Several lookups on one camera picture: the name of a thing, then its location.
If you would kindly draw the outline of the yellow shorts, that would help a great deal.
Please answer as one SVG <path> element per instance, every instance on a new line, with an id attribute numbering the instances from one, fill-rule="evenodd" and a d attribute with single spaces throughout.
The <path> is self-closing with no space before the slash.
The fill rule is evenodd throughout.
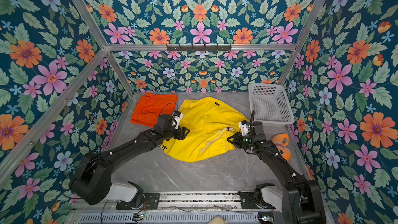
<path id="1" fill-rule="evenodd" d="M 183 140 L 164 141 L 161 148 L 166 155 L 189 163 L 234 150 L 227 138 L 240 131 L 238 124 L 247 120 L 241 112 L 213 97 L 184 100 L 179 111 L 183 114 L 180 126 L 189 133 Z"/>

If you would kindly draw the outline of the orange shorts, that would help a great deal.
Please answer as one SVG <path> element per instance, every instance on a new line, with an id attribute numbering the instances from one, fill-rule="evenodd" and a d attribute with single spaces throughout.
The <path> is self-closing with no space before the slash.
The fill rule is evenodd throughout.
<path id="1" fill-rule="evenodd" d="M 152 94 L 146 92 L 137 103 L 130 123 L 153 128 L 160 115 L 171 115 L 177 103 L 177 94 Z"/>

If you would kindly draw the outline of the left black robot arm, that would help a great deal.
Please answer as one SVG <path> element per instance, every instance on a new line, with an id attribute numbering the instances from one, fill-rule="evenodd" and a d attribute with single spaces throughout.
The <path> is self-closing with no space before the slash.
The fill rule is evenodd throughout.
<path id="1" fill-rule="evenodd" d="M 131 181 L 113 183 L 112 173 L 133 158 L 161 146 L 164 141 L 184 140 L 190 130 L 179 126 L 182 118 L 179 111 L 160 115 L 152 129 L 141 132 L 131 141 L 100 154 L 85 154 L 69 188 L 90 205 L 107 200 L 125 202 L 132 209 L 142 207 L 145 199 L 142 188 Z"/>

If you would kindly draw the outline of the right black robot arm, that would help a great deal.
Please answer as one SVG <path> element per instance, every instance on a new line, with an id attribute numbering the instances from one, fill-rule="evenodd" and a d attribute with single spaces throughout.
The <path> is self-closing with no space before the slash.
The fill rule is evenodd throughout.
<path id="1" fill-rule="evenodd" d="M 325 224 L 326 214 L 319 185 L 299 174 L 285 159 L 277 145 L 266 138 L 263 123 L 255 121 L 255 111 L 249 121 L 239 124 L 240 131 L 227 138 L 236 148 L 257 156 L 274 173 L 282 190 L 273 184 L 256 185 L 255 203 L 272 206 L 282 213 L 286 224 Z"/>

